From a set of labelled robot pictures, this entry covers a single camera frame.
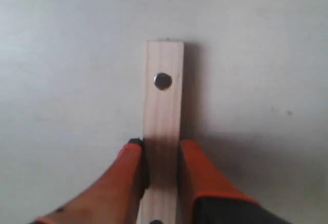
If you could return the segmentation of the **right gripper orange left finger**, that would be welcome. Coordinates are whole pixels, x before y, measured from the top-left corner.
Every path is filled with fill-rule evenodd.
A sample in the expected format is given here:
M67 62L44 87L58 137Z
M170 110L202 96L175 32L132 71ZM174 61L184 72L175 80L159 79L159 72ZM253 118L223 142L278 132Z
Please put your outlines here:
M145 144L132 138L98 180L34 223L136 223L149 183Z

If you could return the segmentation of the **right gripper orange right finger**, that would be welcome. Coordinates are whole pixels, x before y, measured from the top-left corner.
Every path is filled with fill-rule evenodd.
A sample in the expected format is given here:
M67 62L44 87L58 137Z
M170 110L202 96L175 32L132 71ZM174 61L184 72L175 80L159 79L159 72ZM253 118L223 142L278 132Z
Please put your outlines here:
M235 187L194 139L180 141L182 223L286 223Z

